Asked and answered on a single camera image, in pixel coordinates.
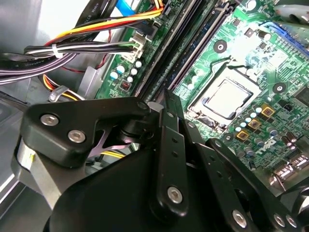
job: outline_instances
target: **motherboard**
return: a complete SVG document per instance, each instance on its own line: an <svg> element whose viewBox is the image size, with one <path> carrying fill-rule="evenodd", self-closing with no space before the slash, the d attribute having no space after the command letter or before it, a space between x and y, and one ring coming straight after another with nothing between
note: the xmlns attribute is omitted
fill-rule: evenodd
<svg viewBox="0 0 309 232"><path fill-rule="evenodd" d="M172 46L189 5L201 2L199 17ZM287 180L309 163L309 32L284 22L279 2L165 1L152 34L125 31L135 53L114 57L96 98L160 102L162 90L172 89L205 140L220 138L253 172L266 170L270 185ZM138 12L150 7L142 0Z"/></svg>
<svg viewBox="0 0 309 232"><path fill-rule="evenodd" d="M237 7L174 93L205 140L286 179L309 155L309 52L280 26L275 2Z"/></svg>

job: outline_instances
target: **zip tie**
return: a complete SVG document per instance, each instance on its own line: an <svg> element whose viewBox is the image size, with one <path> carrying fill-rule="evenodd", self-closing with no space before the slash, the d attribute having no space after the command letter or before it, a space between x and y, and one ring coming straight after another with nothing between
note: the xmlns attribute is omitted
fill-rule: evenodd
<svg viewBox="0 0 309 232"><path fill-rule="evenodd" d="M52 44L52 50L56 58L63 58L63 53L58 52L57 45L55 43Z"/></svg>

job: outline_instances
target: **cpu socket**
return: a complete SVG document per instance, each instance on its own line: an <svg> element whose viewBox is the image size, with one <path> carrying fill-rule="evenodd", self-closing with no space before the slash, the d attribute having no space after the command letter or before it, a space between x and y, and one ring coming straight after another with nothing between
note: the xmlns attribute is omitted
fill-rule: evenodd
<svg viewBox="0 0 309 232"><path fill-rule="evenodd" d="M261 93L256 82L224 63L189 105L190 115L211 128L225 130Z"/></svg>

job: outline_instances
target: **cable clip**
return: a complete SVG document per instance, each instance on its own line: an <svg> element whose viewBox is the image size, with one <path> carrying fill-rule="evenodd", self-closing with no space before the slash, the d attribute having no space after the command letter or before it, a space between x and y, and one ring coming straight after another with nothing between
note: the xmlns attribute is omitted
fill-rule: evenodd
<svg viewBox="0 0 309 232"><path fill-rule="evenodd" d="M58 88L54 89L52 93L49 95L48 100L50 102L56 102L59 100L60 96L68 91L69 88L66 86L59 86Z"/></svg>
<svg viewBox="0 0 309 232"><path fill-rule="evenodd" d="M52 50L53 50L56 58L63 58L63 53L59 53L59 51L57 49L57 45L55 43L52 44Z"/></svg>

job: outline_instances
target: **metal screw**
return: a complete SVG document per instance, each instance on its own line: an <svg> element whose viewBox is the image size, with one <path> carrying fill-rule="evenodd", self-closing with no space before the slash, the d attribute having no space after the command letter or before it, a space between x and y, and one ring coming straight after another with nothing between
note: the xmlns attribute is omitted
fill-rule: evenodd
<svg viewBox="0 0 309 232"><path fill-rule="evenodd" d="M246 219L244 218L244 216L241 214L240 211L238 211L237 209L235 209L235 210L233 210L232 215L233 215L233 218L234 218L235 222L236 222L237 224L239 224L240 227L242 227L242 228L246 228L246 227L247 227L247 221L246 221Z"/></svg>
<svg viewBox="0 0 309 232"><path fill-rule="evenodd" d="M82 143L86 140L86 136L84 133L82 133L80 130L71 130L68 134L68 138L77 144Z"/></svg>
<svg viewBox="0 0 309 232"><path fill-rule="evenodd" d="M195 127L194 123L192 123L192 122L188 122L188 125L189 125L189 127L191 127L191 128L194 128L194 127Z"/></svg>
<svg viewBox="0 0 309 232"><path fill-rule="evenodd" d="M297 227L296 222L294 221L294 219L290 215L287 215L285 217L286 217L287 221L290 223L291 226L293 226L294 228Z"/></svg>
<svg viewBox="0 0 309 232"><path fill-rule="evenodd" d="M283 219L278 214L274 214L274 219L280 226L285 227Z"/></svg>
<svg viewBox="0 0 309 232"><path fill-rule="evenodd" d="M168 188L168 196L175 204L180 204L183 201L183 195L178 188L173 186Z"/></svg>
<svg viewBox="0 0 309 232"><path fill-rule="evenodd" d="M168 116L170 116L170 117L174 117L174 115L173 115L172 113L170 113L170 112L167 112L167 114L168 114Z"/></svg>
<svg viewBox="0 0 309 232"><path fill-rule="evenodd" d="M41 123L43 123L46 126L55 126L59 123L59 120L54 115L43 115L41 117Z"/></svg>
<svg viewBox="0 0 309 232"><path fill-rule="evenodd" d="M140 102L140 101L137 103L137 106L138 106L140 109L142 109L142 110L148 109L147 105L146 105L145 103L143 103L143 102Z"/></svg>
<svg viewBox="0 0 309 232"><path fill-rule="evenodd" d="M219 141L214 141L214 143L218 146L218 147L221 147L221 143Z"/></svg>

